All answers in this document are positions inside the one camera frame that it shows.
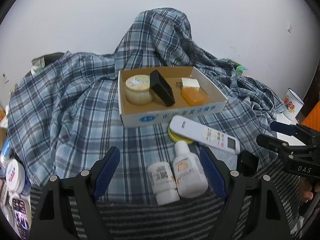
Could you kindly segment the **person right hand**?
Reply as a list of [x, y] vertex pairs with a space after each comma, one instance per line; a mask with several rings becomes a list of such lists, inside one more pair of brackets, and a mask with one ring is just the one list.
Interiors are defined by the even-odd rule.
[[307, 203], [313, 199], [312, 186], [306, 178], [300, 177], [298, 189], [299, 197], [302, 202]]

